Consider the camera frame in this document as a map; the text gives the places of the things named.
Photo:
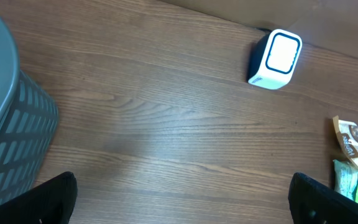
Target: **laundry basket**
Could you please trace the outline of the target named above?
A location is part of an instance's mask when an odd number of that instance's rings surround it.
[[[0,204],[31,188],[57,124],[54,100],[20,71],[0,19]]]

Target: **perforated basket wall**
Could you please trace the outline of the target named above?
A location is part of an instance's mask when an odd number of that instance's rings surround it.
[[[0,122],[0,204],[31,188],[58,124],[54,100],[23,72],[19,79]]]

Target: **wood grain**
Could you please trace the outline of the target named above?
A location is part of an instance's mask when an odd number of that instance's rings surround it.
[[[294,172],[329,184],[331,118],[358,60],[305,44],[289,85],[245,83],[264,33],[154,0],[0,0],[60,124],[37,184],[70,170],[71,223],[291,223]]]

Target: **brown wooden surface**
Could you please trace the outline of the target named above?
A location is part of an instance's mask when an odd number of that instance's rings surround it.
[[[71,223],[291,223],[294,172],[329,184],[358,60],[305,44],[289,85],[244,82],[264,33],[154,0],[0,0],[60,108],[37,183],[70,170]]]

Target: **basket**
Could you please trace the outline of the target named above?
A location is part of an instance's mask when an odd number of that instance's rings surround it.
[[[20,71],[0,19],[0,205],[31,188],[57,124],[54,100]]]

